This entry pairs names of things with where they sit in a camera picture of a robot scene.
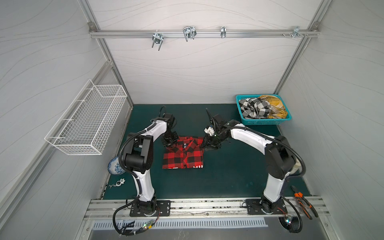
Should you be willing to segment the red black plaid shirt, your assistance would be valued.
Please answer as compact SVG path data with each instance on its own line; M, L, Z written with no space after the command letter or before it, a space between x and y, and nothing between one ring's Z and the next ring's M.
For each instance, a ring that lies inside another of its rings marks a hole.
M179 137L178 141L166 147L162 169L202 169L204 167L204 138Z

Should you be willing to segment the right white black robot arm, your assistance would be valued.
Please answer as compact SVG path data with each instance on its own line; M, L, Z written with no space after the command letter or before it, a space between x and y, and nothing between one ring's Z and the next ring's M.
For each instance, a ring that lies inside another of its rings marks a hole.
M203 147L217 150L231 138L243 142L265 156L268 179L259 205L266 214L272 214L282 199L287 178L301 177L306 172L303 159L283 136L272 137L241 124L236 120L225 122L220 115L207 112L210 124L204 129Z

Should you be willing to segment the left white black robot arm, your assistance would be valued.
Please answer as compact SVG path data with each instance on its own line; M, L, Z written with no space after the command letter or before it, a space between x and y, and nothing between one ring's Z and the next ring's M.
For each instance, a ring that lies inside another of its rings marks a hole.
M164 147L169 147L179 139L172 131L175 117L165 113L151 120L151 125L138 133L131 133L123 143L118 161L120 167L131 174L137 190L134 205L150 213L156 210L157 197L152 185L150 168L154 162L154 143L162 138Z

